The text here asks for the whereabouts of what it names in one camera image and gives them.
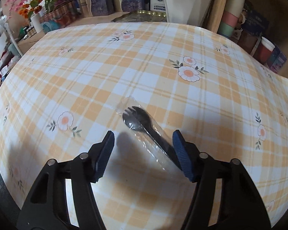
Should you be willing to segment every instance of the yellow and white plaid tablecloth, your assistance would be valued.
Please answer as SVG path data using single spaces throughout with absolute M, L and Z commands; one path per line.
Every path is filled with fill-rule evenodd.
M 215 159 L 239 158 L 272 225 L 285 213 L 288 79 L 219 35 L 170 23 L 53 31 L 18 62 L 0 88 L 0 172 L 19 207 L 48 159 L 71 160 L 112 130 L 113 153 L 92 185 L 105 226 L 181 227 L 194 184 L 164 171 L 139 147 L 115 111 L 128 96 L 168 136 L 180 129 Z M 77 224 L 70 188 L 68 201 Z

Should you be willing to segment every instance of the spoon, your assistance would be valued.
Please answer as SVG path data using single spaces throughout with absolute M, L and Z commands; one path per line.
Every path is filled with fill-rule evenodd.
M 162 136 L 160 136 L 152 127 L 151 118 L 148 113 L 137 106 L 128 107 L 122 115 L 124 123 L 131 130 L 140 131 L 148 134 L 151 139 L 166 153 L 171 161 L 179 168 L 180 164 L 176 152 Z

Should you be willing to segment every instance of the silver screw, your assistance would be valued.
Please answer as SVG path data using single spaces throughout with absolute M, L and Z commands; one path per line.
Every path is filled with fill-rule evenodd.
M 208 158 L 208 154 L 205 153 L 205 152 L 201 152 L 201 153 L 200 153 L 200 158 L 202 158 L 202 159 L 207 159 L 207 158 Z
M 54 165 L 54 164 L 55 164 L 55 159 L 50 159 L 50 160 L 48 160 L 47 164 L 48 164 L 49 166 Z
M 237 158 L 235 158 L 235 159 L 233 159 L 233 164 L 239 165 L 240 161 Z
M 84 160 L 86 158 L 88 158 L 88 153 L 81 153 L 80 154 L 80 159 Z

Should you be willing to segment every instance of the white planter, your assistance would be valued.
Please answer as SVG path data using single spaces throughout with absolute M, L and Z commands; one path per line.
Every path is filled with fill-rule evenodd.
M 211 0 L 165 0 L 168 22 L 201 27 Z
M 33 26 L 36 30 L 36 33 L 39 33 L 43 30 L 42 24 L 40 24 L 40 18 L 41 17 L 39 14 L 31 16 L 31 24 L 33 24 Z

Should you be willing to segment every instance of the red cup with white rim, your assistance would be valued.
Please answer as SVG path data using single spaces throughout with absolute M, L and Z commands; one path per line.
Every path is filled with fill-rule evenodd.
M 261 42 L 254 54 L 254 59 L 256 59 L 261 64 L 266 63 L 272 55 L 274 48 L 275 46 L 271 41 L 262 37 Z

